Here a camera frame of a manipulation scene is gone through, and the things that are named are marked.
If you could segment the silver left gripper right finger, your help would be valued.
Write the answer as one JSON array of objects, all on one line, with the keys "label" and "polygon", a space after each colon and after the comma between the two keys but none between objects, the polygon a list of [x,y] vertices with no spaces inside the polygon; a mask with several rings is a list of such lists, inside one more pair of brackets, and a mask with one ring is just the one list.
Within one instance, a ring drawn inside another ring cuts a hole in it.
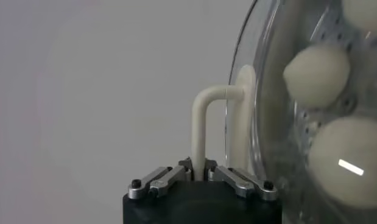
[{"label": "silver left gripper right finger", "polygon": [[225,182],[242,198],[257,195],[264,201],[278,199],[278,190],[271,181],[259,180],[241,168],[218,166],[215,160],[205,160],[205,180]]}]

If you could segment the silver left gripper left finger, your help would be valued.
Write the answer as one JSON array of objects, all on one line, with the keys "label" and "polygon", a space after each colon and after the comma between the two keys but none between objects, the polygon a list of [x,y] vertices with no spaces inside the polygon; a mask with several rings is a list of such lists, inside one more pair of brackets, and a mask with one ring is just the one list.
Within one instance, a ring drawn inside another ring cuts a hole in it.
[{"label": "silver left gripper left finger", "polygon": [[150,192],[156,197],[165,196],[178,181],[192,180],[190,157],[180,160],[175,167],[159,167],[141,179],[134,179],[128,186],[128,197],[132,200],[145,198]]}]

